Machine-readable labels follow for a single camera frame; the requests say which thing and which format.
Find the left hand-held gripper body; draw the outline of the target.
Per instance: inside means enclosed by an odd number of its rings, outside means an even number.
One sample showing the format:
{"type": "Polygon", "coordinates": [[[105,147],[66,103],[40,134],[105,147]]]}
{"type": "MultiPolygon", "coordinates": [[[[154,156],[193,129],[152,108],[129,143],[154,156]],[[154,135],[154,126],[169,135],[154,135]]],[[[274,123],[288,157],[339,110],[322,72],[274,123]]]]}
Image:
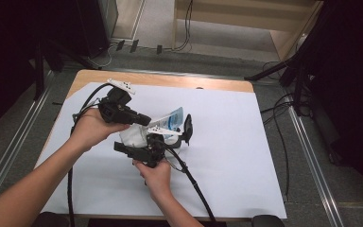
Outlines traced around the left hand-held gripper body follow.
{"type": "Polygon", "coordinates": [[[111,90],[100,99],[98,109],[105,122],[133,124],[136,121],[136,111],[127,106],[131,101],[130,94],[135,94],[129,82],[108,79],[111,90]]]}

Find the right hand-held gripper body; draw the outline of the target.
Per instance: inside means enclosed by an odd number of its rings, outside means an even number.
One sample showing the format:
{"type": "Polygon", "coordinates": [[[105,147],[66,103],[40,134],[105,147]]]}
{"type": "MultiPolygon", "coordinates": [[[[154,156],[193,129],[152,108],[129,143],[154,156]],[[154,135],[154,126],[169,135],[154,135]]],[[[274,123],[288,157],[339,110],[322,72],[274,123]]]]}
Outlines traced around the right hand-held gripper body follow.
{"type": "Polygon", "coordinates": [[[173,149],[164,141],[164,136],[182,137],[180,131],[172,131],[158,126],[147,129],[147,145],[144,148],[139,148],[134,155],[134,159],[145,163],[149,167],[155,167],[163,158],[167,150],[173,149]]]}

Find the white and blue pouch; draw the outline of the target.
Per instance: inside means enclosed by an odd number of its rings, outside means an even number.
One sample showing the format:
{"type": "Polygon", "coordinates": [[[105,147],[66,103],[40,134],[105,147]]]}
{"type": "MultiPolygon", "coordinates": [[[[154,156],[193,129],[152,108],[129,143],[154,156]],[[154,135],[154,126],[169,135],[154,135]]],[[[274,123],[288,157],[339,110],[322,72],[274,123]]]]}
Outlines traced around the white and blue pouch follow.
{"type": "Polygon", "coordinates": [[[152,128],[176,131],[182,122],[183,107],[180,107],[167,115],[153,119],[147,126],[133,124],[127,130],[121,131],[119,136],[125,146],[142,148],[147,145],[147,135],[152,133],[152,128]]]}

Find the clear jar with black lid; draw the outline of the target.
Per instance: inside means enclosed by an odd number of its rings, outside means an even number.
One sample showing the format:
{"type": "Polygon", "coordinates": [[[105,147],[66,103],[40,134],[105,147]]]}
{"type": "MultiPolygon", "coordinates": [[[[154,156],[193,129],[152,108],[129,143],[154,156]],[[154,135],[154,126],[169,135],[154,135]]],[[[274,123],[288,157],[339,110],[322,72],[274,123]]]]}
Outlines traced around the clear jar with black lid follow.
{"type": "Polygon", "coordinates": [[[178,140],[174,143],[169,145],[170,148],[179,148],[182,145],[182,141],[186,144],[189,144],[189,141],[193,135],[193,124],[192,124],[192,116],[189,113],[186,116],[186,119],[183,124],[183,133],[181,136],[178,137],[178,140]]]}

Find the person's right hand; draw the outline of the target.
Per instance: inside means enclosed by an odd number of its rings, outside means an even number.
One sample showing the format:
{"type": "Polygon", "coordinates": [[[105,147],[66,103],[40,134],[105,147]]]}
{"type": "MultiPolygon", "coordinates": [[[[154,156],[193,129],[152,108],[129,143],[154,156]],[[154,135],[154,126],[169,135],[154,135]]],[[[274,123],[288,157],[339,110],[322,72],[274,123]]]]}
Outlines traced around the person's right hand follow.
{"type": "Polygon", "coordinates": [[[170,189],[171,167],[167,160],[160,161],[155,167],[148,167],[136,160],[133,160],[132,163],[140,171],[150,196],[155,202],[168,201],[172,197],[170,189]]]}

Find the person's left hand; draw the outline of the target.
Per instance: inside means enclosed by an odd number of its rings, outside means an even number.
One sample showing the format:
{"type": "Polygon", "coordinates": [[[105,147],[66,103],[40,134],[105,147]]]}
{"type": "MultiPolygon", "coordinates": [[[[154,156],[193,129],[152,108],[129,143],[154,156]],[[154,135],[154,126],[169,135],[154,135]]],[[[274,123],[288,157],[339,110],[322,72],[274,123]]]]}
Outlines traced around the person's left hand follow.
{"type": "Polygon", "coordinates": [[[87,151],[111,134],[124,131],[129,124],[107,123],[98,109],[89,109],[77,122],[69,141],[79,151],[87,151]]]}

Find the black metal stand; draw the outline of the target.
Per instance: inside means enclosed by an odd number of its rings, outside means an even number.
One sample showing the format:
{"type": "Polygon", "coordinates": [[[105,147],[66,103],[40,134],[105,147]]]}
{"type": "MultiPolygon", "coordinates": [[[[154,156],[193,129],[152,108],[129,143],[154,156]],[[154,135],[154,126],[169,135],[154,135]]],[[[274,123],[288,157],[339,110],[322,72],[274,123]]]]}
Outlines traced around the black metal stand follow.
{"type": "Polygon", "coordinates": [[[77,55],[74,51],[66,48],[65,46],[59,44],[50,39],[39,38],[35,46],[35,82],[36,91],[34,99],[39,99],[43,91],[45,90],[44,85],[44,73],[43,73],[43,63],[46,61],[48,66],[54,70],[61,72],[64,63],[61,59],[60,54],[68,56],[73,61],[78,62],[82,66],[90,70],[100,70],[101,66],[94,67],[91,63],[84,60],[81,56],[77,55]]]}
{"type": "Polygon", "coordinates": [[[298,116],[301,116],[304,115],[302,91],[304,86],[304,78],[308,75],[309,62],[311,62],[310,49],[307,47],[301,47],[289,59],[281,61],[269,69],[266,69],[265,71],[254,76],[244,77],[244,80],[257,81],[284,69],[283,74],[279,78],[279,84],[282,87],[288,87],[292,82],[295,82],[295,88],[292,97],[293,109],[298,116]]]}

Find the dark grey cabinet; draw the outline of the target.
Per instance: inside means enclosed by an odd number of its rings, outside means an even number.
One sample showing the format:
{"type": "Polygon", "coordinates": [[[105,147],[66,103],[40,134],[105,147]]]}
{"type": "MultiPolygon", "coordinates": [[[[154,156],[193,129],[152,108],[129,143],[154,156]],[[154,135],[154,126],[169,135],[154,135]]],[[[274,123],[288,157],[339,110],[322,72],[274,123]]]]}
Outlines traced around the dark grey cabinet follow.
{"type": "Polygon", "coordinates": [[[118,18],[116,0],[77,0],[86,55],[95,57],[109,48],[118,18]]]}

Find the black curtain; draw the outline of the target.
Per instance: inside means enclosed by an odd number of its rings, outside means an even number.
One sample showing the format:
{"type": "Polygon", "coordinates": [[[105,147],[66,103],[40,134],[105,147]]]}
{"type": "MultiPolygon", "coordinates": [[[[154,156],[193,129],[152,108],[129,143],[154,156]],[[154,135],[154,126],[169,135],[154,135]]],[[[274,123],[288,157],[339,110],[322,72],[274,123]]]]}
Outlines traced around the black curtain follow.
{"type": "Polygon", "coordinates": [[[308,87],[337,133],[329,148],[363,175],[363,0],[324,0],[306,40],[308,87]]]}
{"type": "Polygon", "coordinates": [[[0,118],[38,80],[36,48],[48,55],[49,19],[63,0],[0,0],[0,118]]]}

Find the light wooden shelf unit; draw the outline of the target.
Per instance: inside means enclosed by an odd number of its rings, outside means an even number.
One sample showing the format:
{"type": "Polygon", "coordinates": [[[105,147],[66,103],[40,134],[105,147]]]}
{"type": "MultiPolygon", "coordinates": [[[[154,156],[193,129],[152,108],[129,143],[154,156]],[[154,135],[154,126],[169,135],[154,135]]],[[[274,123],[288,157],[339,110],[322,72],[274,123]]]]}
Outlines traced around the light wooden shelf unit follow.
{"type": "Polygon", "coordinates": [[[317,21],[323,0],[193,0],[192,20],[270,31],[284,61],[317,21]]]}

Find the metal floor rail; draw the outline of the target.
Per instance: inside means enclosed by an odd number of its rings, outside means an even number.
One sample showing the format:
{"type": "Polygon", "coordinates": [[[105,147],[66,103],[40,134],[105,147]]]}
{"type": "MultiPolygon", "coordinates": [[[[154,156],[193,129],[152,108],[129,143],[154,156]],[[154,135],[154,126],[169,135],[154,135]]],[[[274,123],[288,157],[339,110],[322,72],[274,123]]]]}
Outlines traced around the metal floor rail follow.
{"type": "Polygon", "coordinates": [[[46,87],[43,89],[43,93],[40,95],[39,98],[32,102],[29,110],[26,113],[25,118],[15,132],[14,136],[12,137],[5,152],[3,153],[3,156],[0,159],[0,186],[5,180],[20,148],[26,140],[29,131],[34,125],[34,122],[36,121],[39,113],[41,112],[43,105],[46,102],[50,91],[52,90],[53,82],[55,81],[56,77],[57,76],[52,70],[47,73],[44,80],[46,87]]]}
{"type": "Polygon", "coordinates": [[[314,180],[315,186],[318,190],[320,200],[328,217],[331,227],[345,227],[341,215],[339,213],[337,203],[333,196],[333,193],[324,177],[322,169],[320,167],[317,155],[313,149],[310,139],[306,133],[302,119],[296,114],[293,107],[290,107],[289,115],[295,131],[298,135],[299,141],[301,143],[302,152],[305,156],[306,162],[310,169],[312,178],[314,180]]]}

